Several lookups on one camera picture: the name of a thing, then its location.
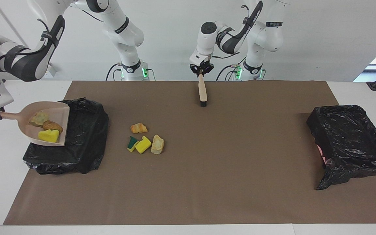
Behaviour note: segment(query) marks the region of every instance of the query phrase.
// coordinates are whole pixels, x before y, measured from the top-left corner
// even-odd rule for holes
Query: black garbage bag
[[[325,162],[317,190],[376,175],[376,128],[360,106],[316,107],[307,125]]]
[[[102,104],[87,100],[60,101],[69,105],[65,146],[41,146],[30,143],[24,162],[43,174],[83,174],[98,169],[104,155],[108,115]]]

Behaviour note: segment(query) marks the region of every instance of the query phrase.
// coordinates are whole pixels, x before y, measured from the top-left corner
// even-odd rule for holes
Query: table
[[[45,89],[53,83],[58,89]],[[41,100],[62,100],[70,81],[40,81],[24,83],[7,81],[6,87],[11,92],[15,102],[7,105],[9,112],[18,112],[30,102]],[[371,121],[376,126],[376,92],[372,92],[364,83],[328,82],[331,91],[339,104],[358,104],[363,107]],[[21,186],[28,167],[18,158],[28,146],[28,141],[17,125],[10,120],[0,121],[0,225],[2,225],[9,208]],[[39,231],[50,234],[51,231],[105,234],[375,234],[376,225],[212,225],[212,226],[0,226],[0,234],[24,234]]]

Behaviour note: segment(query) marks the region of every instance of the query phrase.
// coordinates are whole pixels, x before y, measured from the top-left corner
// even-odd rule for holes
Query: sponge
[[[152,142],[146,136],[143,136],[142,141],[135,144],[136,150],[140,154],[142,154],[144,151],[146,151],[146,149],[148,149],[151,145],[152,145]]]
[[[139,141],[134,138],[133,136],[130,137],[130,142],[129,144],[127,145],[127,150],[130,151],[130,153],[132,153],[134,151],[134,149],[136,148],[136,145],[139,143]]]
[[[59,131],[58,130],[46,130],[46,131],[39,131],[39,139],[56,143],[57,139],[59,138]]]

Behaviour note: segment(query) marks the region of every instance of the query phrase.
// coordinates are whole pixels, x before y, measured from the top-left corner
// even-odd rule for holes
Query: bread piece
[[[153,137],[152,148],[150,150],[151,153],[160,154],[163,151],[164,144],[165,144],[165,141],[158,135],[155,135]]]
[[[44,112],[36,113],[29,121],[33,126],[43,127],[43,123],[49,120],[49,115]]]
[[[145,125],[143,125],[143,123],[138,123],[138,124],[132,125],[130,127],[130,129],[132,130],[132,132],[134,134],[143,133],[143,132],[147,132],[148,131],[148,129],[146,128]]]
[[[43,130],[58,130],[59,133],[61,134],[62,131],[63,131],[63,128],[62,126],[60,126],[59,124],[57,124],[56,122],[52,122],[52,121],[46,121],[43,123]]]

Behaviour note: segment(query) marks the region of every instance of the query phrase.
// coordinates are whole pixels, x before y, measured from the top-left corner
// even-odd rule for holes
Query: dustpan
[[[38,112],[47,113],[50,121],[56,122],[62,126],[63,131],[59,135],[58,142],[51,143],[39,139],[39,131],[43,131],[43,128],[30,125],[29,123],[30,119]],[[52,101],[35,102],[25,106],[19,113],[1,112],[1,117],[3,119],[17,120],[18,128],[31,143],[43,146],[65,145],[69,118],[69,106],[67,104]]]

